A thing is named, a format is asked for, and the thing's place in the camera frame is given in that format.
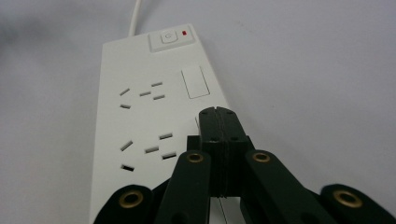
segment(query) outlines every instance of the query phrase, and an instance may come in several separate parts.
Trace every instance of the outlet hole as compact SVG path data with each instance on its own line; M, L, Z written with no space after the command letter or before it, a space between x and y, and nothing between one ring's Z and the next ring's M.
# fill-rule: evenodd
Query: outlet hole
M165 95L156 96L156 97L154 97L154 98L152 98L152 99L154 99L154 100L159 100L159 99L162 99L162 98L165 98Z
M127 147L130 147L132 143L133 143L132 141L129 141L127 144L121 147L121 151L125 150Z
M166 134L160 135L160 140L170 138L170 137L173 137L173 135L171 133L166 133Z
M120 95L123 95L123 94L127 93L128 91L130 91L130 89L129 89L129 88L128 88L128 89L126 89L125 91L122 91L122 92L120 93Z
M146 91L146 92L142 92L140 93L140 96L145 96L145 95L150 95L151 91Z
M161 86L162 84L163 84L162 82L157 82L157 83L151 84L151 87Z
M120 107L121 107L121 108L124 108L124 109L131 109L131 106L130 106L130 105L120 105Z
M121 169L124 169L124 170L127 170L127 171L131 171L131 172L134 171L134 167L132 167L132 166L127 166L127 165L122 165L122 166L121 166Z
M158 150L160 150L159 147L151 147L151 148L146 149L145 151L146 151L146 153L150 153L150 152L155 152Z
M174 158L176 155L177 155L176 152L165 154L165 155L163 155L163 160L168 160L168 159Z

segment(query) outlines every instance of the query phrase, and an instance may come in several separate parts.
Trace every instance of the power strip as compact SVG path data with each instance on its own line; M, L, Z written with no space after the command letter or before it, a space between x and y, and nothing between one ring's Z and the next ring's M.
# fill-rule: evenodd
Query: power strip
M105 43L90 223L117 189L168 179L210 106L228 108L191 24ZM225 223L220 206L212 200L211 223Z

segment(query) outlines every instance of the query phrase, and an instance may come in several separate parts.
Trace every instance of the extension cord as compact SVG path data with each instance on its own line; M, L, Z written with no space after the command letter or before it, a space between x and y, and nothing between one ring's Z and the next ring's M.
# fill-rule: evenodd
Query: extension cord
M191 24L103 45L90 223L118 189L168 179L198 113L228 107ZM225 223L212 199L210 223Z

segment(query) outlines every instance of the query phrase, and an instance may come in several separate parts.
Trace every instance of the white table surface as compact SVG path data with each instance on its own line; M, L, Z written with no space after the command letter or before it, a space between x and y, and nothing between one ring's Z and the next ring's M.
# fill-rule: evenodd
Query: white table surface
M0 223L87 223L102 45L134 1L0 3ZM308 189L396 216L396 2L147 0L138 33L192 23L256 148Z

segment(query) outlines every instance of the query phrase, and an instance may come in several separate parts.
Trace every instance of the power outlet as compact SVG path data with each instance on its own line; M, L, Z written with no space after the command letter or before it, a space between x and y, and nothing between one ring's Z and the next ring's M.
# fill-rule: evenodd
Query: power outlet
M176 35L169 47L168 34ZM190 24L104 44L90 223L117 189L168 179L187 136L199 133L195 117L210 106L228 107Z

